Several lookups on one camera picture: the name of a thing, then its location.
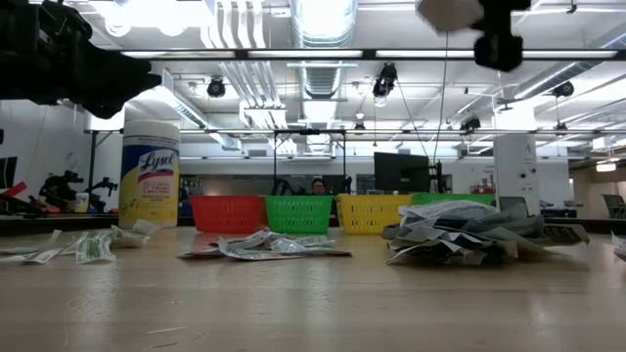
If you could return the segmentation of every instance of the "wall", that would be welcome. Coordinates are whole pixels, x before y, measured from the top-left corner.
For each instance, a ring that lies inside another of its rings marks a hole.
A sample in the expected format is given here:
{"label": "wall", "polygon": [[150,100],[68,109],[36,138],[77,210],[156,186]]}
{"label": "wall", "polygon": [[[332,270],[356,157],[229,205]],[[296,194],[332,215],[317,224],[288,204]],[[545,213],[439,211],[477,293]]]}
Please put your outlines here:
{"label": "wall", "polygon": [[[476,185],[482,178],[493,172],[492,160],[442,160],[443,173],[452,175],[454,193],[468,193],[470,186]],[[343,164],[340,159],[335,161],[284,161],[277,163],[278,174],[318,175],[341,174]],[[357,174],[374,174],[374,163],[370,159],[349,159],[346,162],[346,173],[356,182]],[[209,159],[181,160],[181,174],[186,175],[272,175],[273,160],[244,159]],[[572,200],[573,194],[569,186],[569,171],[566,160],[539,160],[537,166],[539,191],[541,199],[562,205],[565,200]]]}
{"label": "wall", "polygon": [[[106,132],[98,135],[98,141],[103,141]],[[103,177],[111,178],[111,181],[119,184],[121,176],[121,147],[123,135],[111,134],[96,148],[96,162],[94,164],[94,184],[102,181]],[[94,191],[102,201],[107,203],[107,209],[117,208],[119,190],[113,191],[109,197],[108,189]]]}
{"label": "wall", "polygon": [[[0,128],[5,141],[0,157],[17,156],[15,183],[24,181],[28,189],[19,195],[37,196],[49,173],[63,174],[73,169],[87,180],[89,174],[89,141],[83,133],[82,112],[65,106],[45,107],[29,101],[0,102]],[[74,185],[85,189],[86,183]]]}

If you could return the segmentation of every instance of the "fluorescent light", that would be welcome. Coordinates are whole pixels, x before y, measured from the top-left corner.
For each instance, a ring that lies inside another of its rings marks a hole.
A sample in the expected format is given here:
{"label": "fluorescent light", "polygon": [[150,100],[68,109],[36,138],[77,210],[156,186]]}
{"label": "fluorescent light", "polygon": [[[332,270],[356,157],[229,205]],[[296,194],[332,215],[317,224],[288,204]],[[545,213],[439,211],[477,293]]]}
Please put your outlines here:
{"label": "fluorescent light", "polygon": [[268,58],[361,58],[361,50],[251,50],[248,55],[254,59]]}
{"label": "fluorescent light", "polygon": [[357,64],[347,63],[287,63],[288,68],[356,68]]}
{"label": "fluorescent light", "polygon": [[393,129],[384,129],[384,130],[355,130],[355,129],[350,129],[350,130],[345,130],[346,133],[348,134],[396,134],[396,133],[404,133],[404,131],[411,131],[411,130],[393,130]]}
{"label": "fluorescent light", "polygon": [[204,130],[180,130],[180,134],[204,134]]}
{"label": "fluorescent light", "polygon": [[381,59],[471,59],[473,50],[377,50],[376,57]]}
{"label": "fluorescent light", "polygon": [[229,129],[220,129],[217,130],[219,133],[230,133],[230,134],[274,134],[274,130],[229,130]]}
{"label": "fluorescent light", "polygon": [[525,59],[610,59],[617,54],[616,50],[524,50]]}
{"label": "fluorescent light", "polygon": [[235,59],[235,52],[230,50],[154,50],[154,51],[122,51],[123,55],[148,60],[201,60],[201,59]]}
{"label": "fluorescent light", "polygon": [[614,162],[599,163],[596,165],[596,171],[598,172],[611,172],[615,171],[616,168]]}

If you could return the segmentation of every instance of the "table surface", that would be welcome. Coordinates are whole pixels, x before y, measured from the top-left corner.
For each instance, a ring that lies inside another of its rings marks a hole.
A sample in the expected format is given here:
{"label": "table surface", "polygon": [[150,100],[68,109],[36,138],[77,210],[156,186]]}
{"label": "table surface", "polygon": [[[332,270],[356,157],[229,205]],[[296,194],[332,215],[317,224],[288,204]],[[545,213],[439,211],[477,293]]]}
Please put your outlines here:
{"label": "table surface", "polygon": [[351,258],[176,258],[211,240],[178,228],[114,263],[0,264],[0,351],[626,350],[607,236],[489,268],[390,266],[376,236],[343,238]]}

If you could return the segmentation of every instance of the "security camera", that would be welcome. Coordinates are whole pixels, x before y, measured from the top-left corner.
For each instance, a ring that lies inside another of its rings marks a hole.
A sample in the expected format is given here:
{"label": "security camera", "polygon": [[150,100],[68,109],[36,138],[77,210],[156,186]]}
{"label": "security camera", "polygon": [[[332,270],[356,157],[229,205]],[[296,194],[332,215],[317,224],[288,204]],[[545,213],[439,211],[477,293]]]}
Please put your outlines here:
{"label": "security camera", "polygon": [[374,90],[372,90],[374,97],[384,98],[388,96],[393,90],[393,82],[396,79],[398,79],[398,71],[395,69],[395,65],[393,63],[385,63],[379,77],[376,79]]}
{"label": "security camera", "polygon": [[561,84],[560,86],[558,86],[557,88],[553,89],[550,92],[550,95],[553,95],[557,98],[560,97],[571,97],[571,95],[574,94],[574,85],[571,84],[570,81],[567,81],[563,84]]}
{"label": "security camera", "polygon": [[212,77],[211,83],[208,85],[208,88],[206,88],[206,94],[211,98],[222,98],[224,94],[226,94],[226,87],[224,87],[223,80],[224,78],[222,77]]}

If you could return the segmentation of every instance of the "black cable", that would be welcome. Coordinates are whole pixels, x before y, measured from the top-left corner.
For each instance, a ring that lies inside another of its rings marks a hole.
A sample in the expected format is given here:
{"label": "black cable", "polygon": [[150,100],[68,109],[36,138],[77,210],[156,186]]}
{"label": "black cable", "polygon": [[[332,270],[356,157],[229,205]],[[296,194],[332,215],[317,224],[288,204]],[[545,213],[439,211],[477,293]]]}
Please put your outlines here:
{"label": "black cable", "polygon": [[32,154],[32,159],[30,160],[30,165],[28,166],[28,171],[26,172],[26,177],[24,178],[25,181],[27,181],[28,178],[30,177],[30,171],[32,171],[32,163],[37,158],[37,150],[39,149],[39,142],[41,141],[41,135],[43,133],[43,128],[46,123],[47,115],[48,115],[48,107],[46,107],[46,109],[43,112],[43,118],[41,119],[41,127],[39,128],[39,136],[37,137],[37,143],[35,144],[35,151]]}
{"label": "black cable", "polygon": [[450,40],[450,32],[446,32],[446,56],[443,61],[443,82],[441,83],[441,107],[439,108],[439,127],[437,127],[437,135],[434,142],[434,153],[432,155],[432,162],[435,163],[437,159],[437,147],[439,146],[439,135],[441,134],[441,125],[443,124],[443,107],[445,105],[446,98],[446,75],[448,73],[448,47]]}
{"label": "black cable", "polygon": [[420,131],[418,131],[418,125],[415,124],[415,120],[413,119],[413,116],[411,115],[411,110],[409,109],[409,104],[407,103],[407,99],[404,97],[404,91],[402,90],[400,79],[397,78],[396,81],[398,82],[398,89],[400,90],[400,95],[402,96],[404,107],[406,108],[407,113],[409,114],[409,119],[411,120],[411,124],[413,124],[413,129],[415,129],[415,133],[418,136],[418,141],[420,141],[420,145],[422,146],[422,149],[424,150],[424,156],[428,157],[428,153],[426,152],[426,147],[424,146],[424,142],[422,142],[422,138],[420,137]]}

